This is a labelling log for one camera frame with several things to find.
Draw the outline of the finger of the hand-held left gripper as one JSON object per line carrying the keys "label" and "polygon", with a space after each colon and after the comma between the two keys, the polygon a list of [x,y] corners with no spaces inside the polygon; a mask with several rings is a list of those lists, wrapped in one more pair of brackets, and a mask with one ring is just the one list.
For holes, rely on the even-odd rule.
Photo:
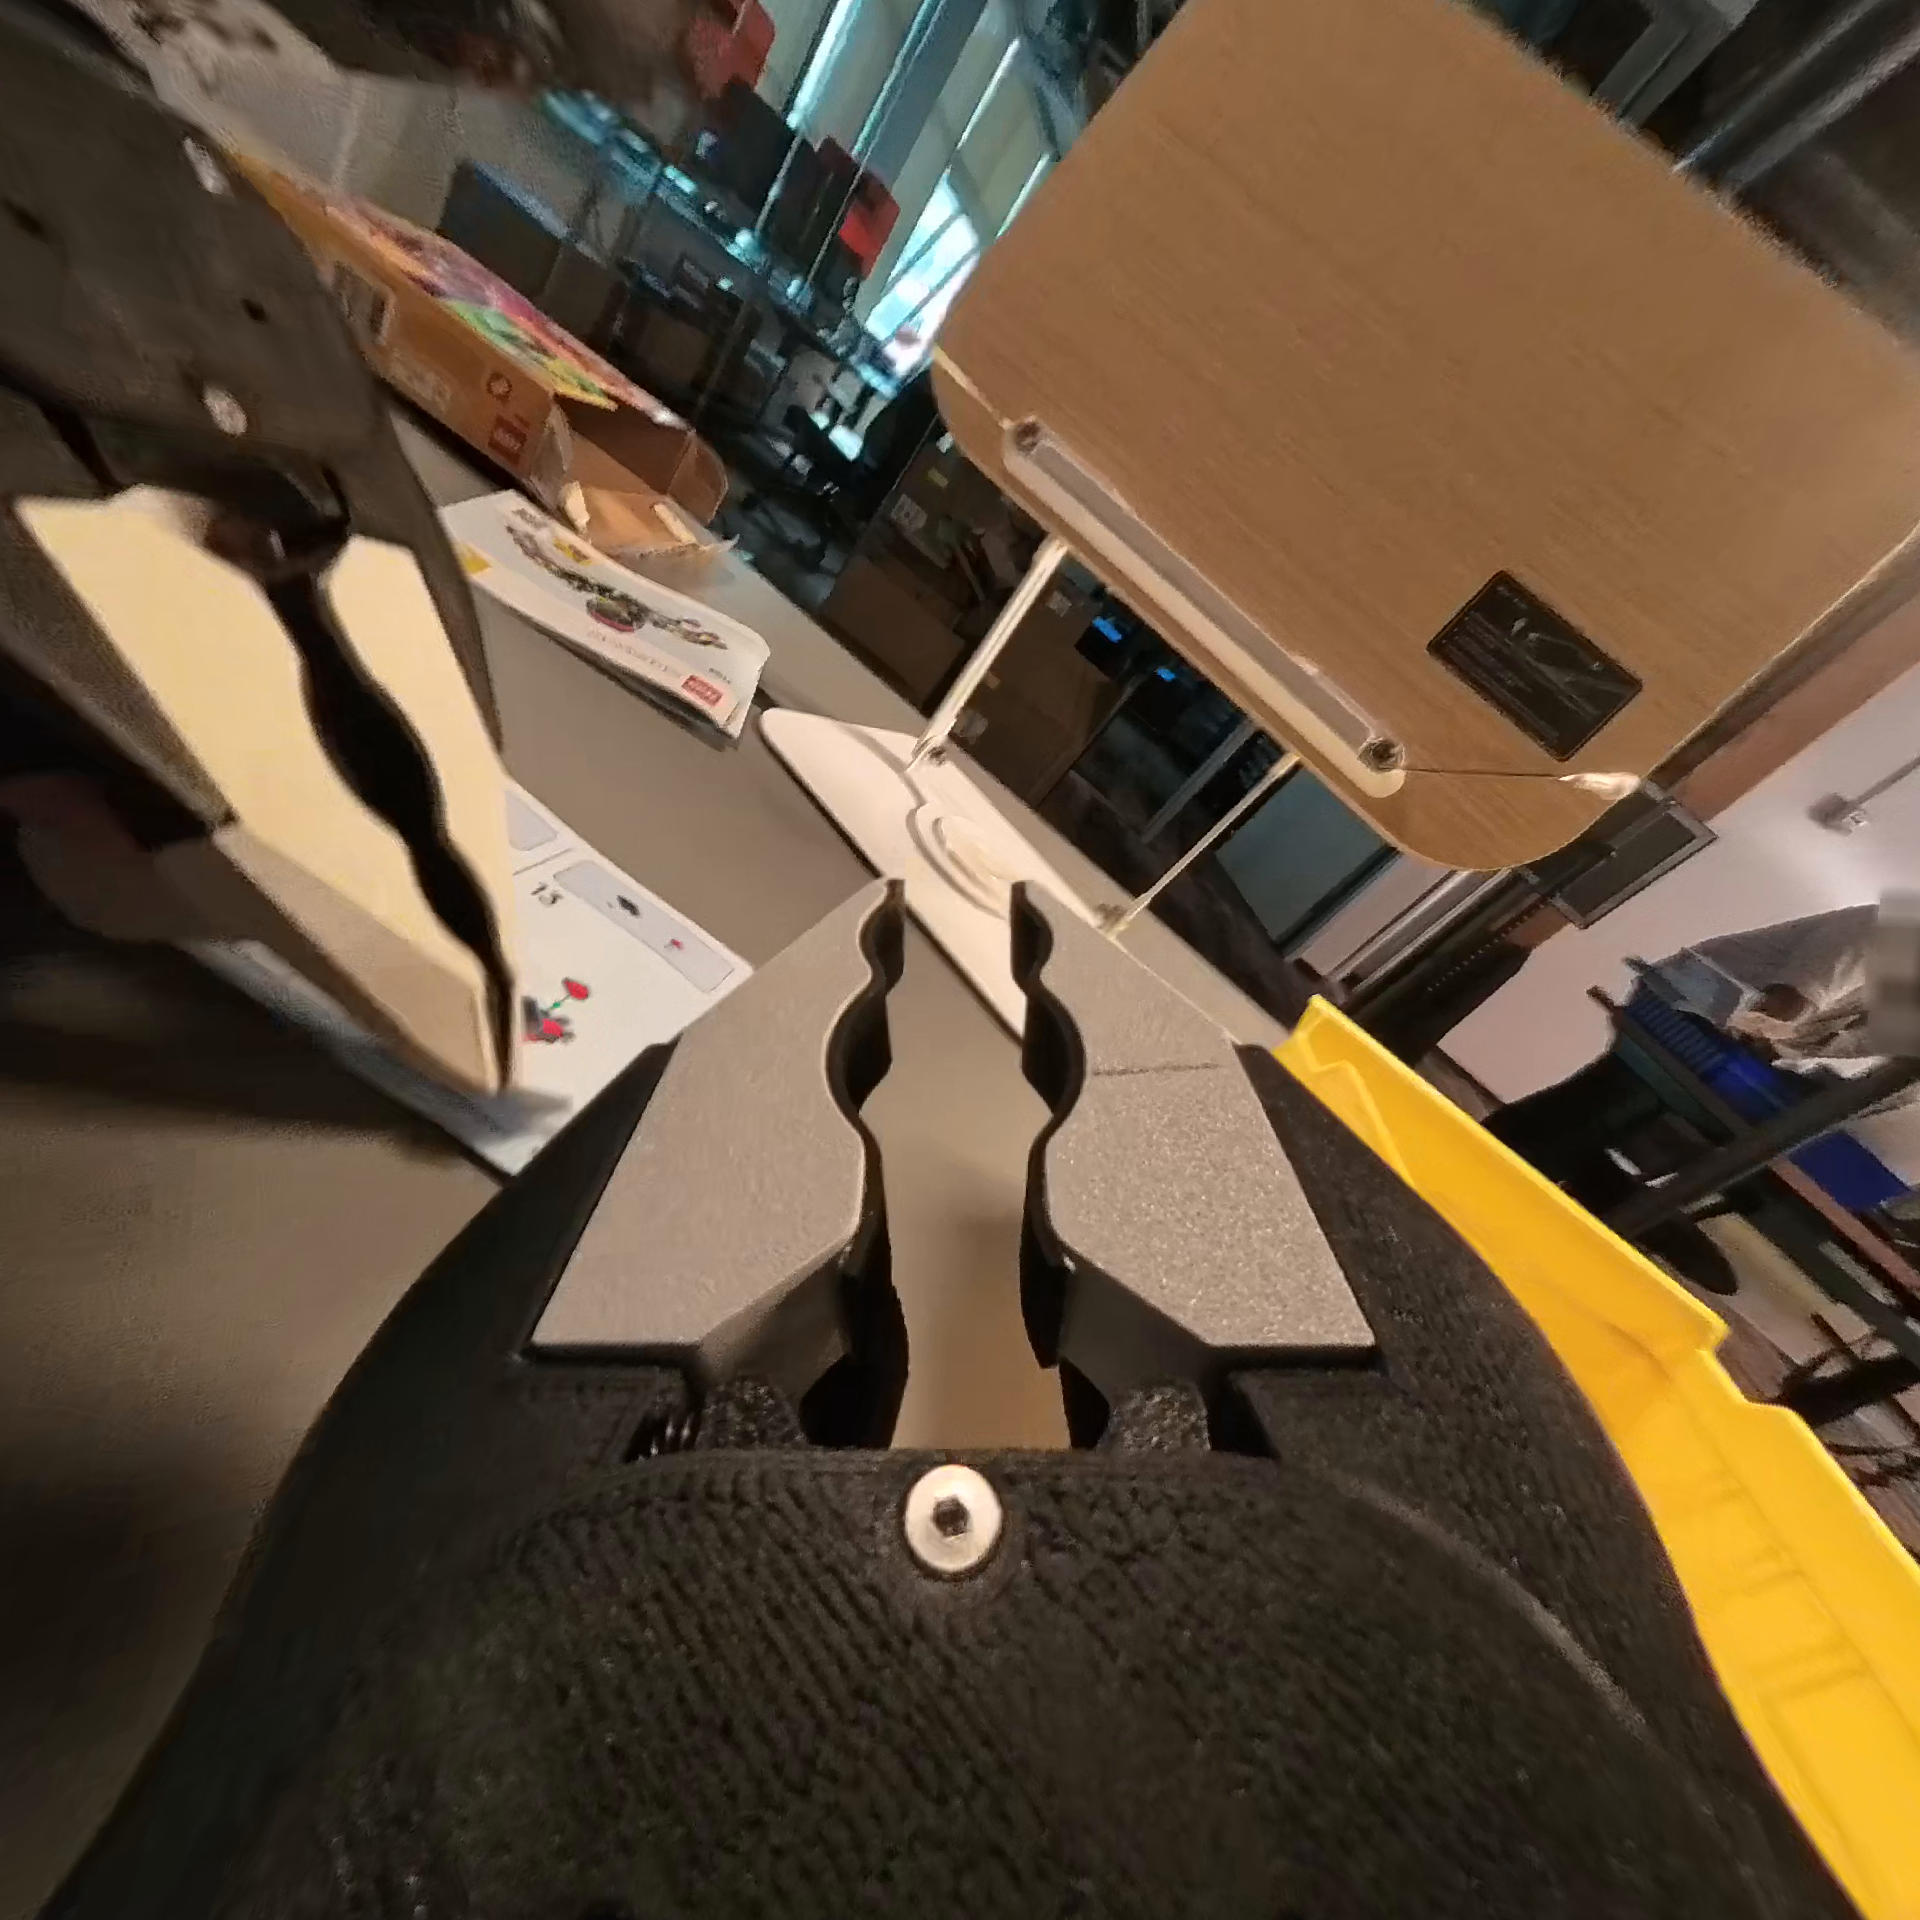
{"label": "finger of the hand-held left gripper", "polygon": [[420,901],[477,974],[479,1029],[511,1033],[505,773],[411,548],[349,535],[325,563],[325,635],[351,686],[351,765]]}
{"label": "finger of the hand-held left gripper", "polygon": [[158,486],[17,497],[14,663],[192,815],[151,859],[187,932],[263,945],[404,1062],[501,1093],[511,1035],[485,1038],[475,965],[351,765],[351,686],[325,635],[344,539],[268,579],[212,525],[211,503]]}

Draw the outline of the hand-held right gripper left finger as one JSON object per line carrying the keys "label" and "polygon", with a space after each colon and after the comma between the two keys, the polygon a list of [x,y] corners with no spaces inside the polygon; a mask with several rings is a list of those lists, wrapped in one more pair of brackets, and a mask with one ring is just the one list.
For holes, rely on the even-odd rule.
{"label": "hand-held right gripper left finger", "polygon": [[817,1444],[893,1440],[904,1315],[861,1109],[903,959],[904,887],[872,879],[678,1035],[535,1352],[671,1368],[697,1398],[758,1380]]}

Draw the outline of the yellow cardboard lego box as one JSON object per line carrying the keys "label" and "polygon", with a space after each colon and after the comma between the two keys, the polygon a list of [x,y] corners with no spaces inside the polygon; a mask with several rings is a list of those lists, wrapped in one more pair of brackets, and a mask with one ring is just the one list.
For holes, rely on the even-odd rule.
{"label": "yellow cardboard lego box", "polygon": [[312,259],[377,377],[542,510],[637,571],[727,548],[718,452],[443,236],[230,156]]}

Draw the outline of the blue storage crates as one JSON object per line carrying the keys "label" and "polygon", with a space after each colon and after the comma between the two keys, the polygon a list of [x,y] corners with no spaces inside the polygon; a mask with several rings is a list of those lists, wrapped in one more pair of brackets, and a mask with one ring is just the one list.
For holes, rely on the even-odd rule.
{"label": "blue storage crates", "polygon": [[1853,1213],[1907,1200],[1913,1182],[1865,1137],[1884,1117],[1915,1112],[1915,1075],[1886,1087],[1886,1069],[1791,1071],[1673,1007],[1639,982],[1609,1009],[1614,1055],[1632,1069],[1667,1116],[1708,1144],[1723,1144],[1765,1123],[1793,1116],[1785,1166]]}

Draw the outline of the yellow plastic bin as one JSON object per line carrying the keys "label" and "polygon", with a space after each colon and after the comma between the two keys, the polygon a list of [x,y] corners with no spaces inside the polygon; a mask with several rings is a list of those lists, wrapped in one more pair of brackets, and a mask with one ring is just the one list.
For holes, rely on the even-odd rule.
{"label": "yellow plastic bin", "polygon": [[1720,1319],[1312,998],[1276,1051],[1475,1248],[1636,1483],[1748,1741],[1861,1915],[1917,1915],[1917,1568]]}

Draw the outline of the closed booklet with colourful cover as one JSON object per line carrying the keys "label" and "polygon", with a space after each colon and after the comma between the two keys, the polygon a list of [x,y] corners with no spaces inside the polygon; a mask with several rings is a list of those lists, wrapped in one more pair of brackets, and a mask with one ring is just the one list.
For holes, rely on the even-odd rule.
{"label": "closed booklet with colourful cover", "polygon": [[439,519],[473,589],[693,725],[742,733],[769,646],[740,620],[622,566],[515,492]]}

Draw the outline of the open instruction booklet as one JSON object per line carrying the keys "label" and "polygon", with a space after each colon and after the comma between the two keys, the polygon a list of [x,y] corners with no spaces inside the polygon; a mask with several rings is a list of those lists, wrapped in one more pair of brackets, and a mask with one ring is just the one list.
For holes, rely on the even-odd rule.
{"label": "open instruction booklet", "polygon": [[185,950],[275,1020],[305,1033],[351,1076],[511,1176],[647,1048],[671,1041],[736,989],[751,965],[683,918],[507,782],[518,911],[518,1025],[499,1094],[443,1087],[259,943]]}

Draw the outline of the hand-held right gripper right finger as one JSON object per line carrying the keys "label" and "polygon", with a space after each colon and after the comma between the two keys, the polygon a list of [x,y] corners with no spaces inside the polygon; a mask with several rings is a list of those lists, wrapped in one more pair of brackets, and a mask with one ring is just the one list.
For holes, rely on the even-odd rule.
{"label": "hand-held right gripper right finger", "polygon": [[1044,1107],[1021,1315],[1051,1368],[1364,1365],[1375,1335],[1232,1033],[1055,893],[1011,897]]}

